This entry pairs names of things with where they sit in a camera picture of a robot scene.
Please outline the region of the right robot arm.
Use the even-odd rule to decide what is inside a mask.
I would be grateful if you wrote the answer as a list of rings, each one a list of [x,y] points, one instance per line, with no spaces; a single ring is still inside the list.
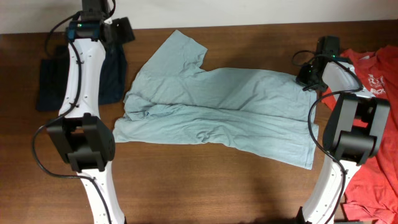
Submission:
[[[347,185],[365,162],[374,157],[390,112],[390,103],[365,89],[350,59],[340,57],[340,40],[335,36],[318,39],[313,57],[300,65],[296,82],[304,91],[320,91],[316,105],[327,98],[336,101],[315,145],[325,160],[310,198],[300,207],[295,223],[333,223]]]

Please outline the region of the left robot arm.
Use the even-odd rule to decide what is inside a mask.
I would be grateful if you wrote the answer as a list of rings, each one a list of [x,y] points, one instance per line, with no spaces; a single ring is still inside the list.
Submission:
[[[69,69],[58,116],[41,126],[62,161],[81,180],[95,223],[126,223],[112,176],[116,144],[99,113],[100,76],[111,47],[134,40],[126,17],[113,19],[115,1],[82,1],[67,18]]]

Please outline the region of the light blue t-shirt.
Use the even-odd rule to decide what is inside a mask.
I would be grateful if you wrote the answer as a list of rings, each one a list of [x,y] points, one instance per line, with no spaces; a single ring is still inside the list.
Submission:
[[[218,143],[311,169],[307,123],[316,99],[293,75],[201,68],[207,49],[174,31],[144,64],[114,125],[117,142]]]

